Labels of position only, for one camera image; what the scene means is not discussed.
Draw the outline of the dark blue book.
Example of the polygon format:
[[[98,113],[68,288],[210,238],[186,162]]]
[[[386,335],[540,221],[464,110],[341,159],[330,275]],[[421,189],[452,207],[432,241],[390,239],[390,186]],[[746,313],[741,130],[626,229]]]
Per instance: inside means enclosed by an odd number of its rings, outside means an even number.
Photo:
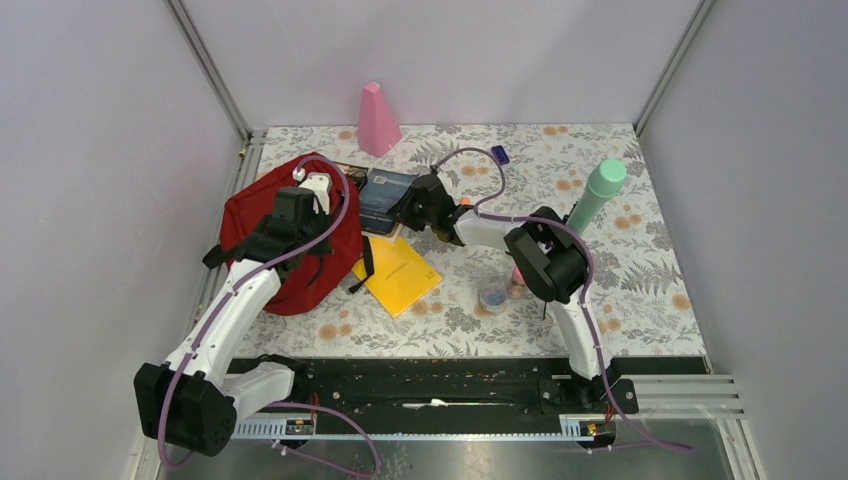
[[[414,174],[370,169],[359,194],[362,230],[375,236],[393,237],[399,224],[389,210],[401,200],[416,178]]]

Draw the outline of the red student backpack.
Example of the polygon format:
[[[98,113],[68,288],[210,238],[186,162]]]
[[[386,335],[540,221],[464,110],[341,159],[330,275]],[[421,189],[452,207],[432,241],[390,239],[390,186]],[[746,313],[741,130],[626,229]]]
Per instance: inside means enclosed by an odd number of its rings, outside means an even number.
[[[277,192],[282,187],[297,187],[292,175],[295,168],[302,167],[307,173],[326,173],[332,183],[331,225],[336,219],[341,222],[322,242],[274,266],[281,287],[264,310],[292,316],[318,306],[340,285],[364,251],[368,261],[371,255],[361,231],[359,191],[344,173],[337,174],[333,166],[323,155],[310,152],[273,169],[229,198],[224,207],[219,243],[206,253],[202,263],[208,269],[223,264],[232,267],[241,260],[264,264],[304,246],[273,240],[264,232],[265,221]]]

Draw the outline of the yellow notebook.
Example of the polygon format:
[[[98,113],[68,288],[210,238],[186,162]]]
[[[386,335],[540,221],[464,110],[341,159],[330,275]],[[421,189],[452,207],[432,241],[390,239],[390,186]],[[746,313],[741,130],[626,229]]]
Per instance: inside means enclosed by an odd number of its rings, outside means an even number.
[[[389,315],[397,317],[438,286],[442,276],[405,239],[394,243],[366,237],[366,251],[352,272]]]

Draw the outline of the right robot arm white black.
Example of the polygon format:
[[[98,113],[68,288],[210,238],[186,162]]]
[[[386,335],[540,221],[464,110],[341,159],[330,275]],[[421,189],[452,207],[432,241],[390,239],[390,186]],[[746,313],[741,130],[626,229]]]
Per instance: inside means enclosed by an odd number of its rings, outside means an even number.
[[[582,238],[553,209],[506,216],[460,205],[430,173],[412,182],[389,215],[414,231],[429,229],[448,244],[507,252],[530,292],[548,304],[564,337],[570,368],[583,377],[573,386],[577,405],[597,412],[612,400],[613,387],[605,377],[610,360],[590,306],[594,261]]]

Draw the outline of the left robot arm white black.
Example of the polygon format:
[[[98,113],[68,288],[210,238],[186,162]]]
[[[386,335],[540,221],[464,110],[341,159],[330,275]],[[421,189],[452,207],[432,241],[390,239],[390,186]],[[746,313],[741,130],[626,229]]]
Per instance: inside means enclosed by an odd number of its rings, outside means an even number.
[[[239,422],[277,402],[296,411],[309,401],[310,385],[286,360],[260,360],[234,377],[228,371],[259,313],[309,257],[328,256],[330,238],[353,201],[346,192],[306,180],[272,189],[252,229],[210,251],[209,265],[228,274],[212,304],[188,336],[160,364],[143,364],[133,380],[146,437],[162,462],[172,446],[190,455],[215,456]]]

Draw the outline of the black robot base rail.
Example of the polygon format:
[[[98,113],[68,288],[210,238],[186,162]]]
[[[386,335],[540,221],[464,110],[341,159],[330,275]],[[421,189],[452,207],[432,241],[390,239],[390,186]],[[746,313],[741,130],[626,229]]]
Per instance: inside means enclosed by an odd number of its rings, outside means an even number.
[[[287,359],[288,401],[332,408],[367,433],[554,433],[559,417],[604,419],[598,380],[574,374],[565,357]]]

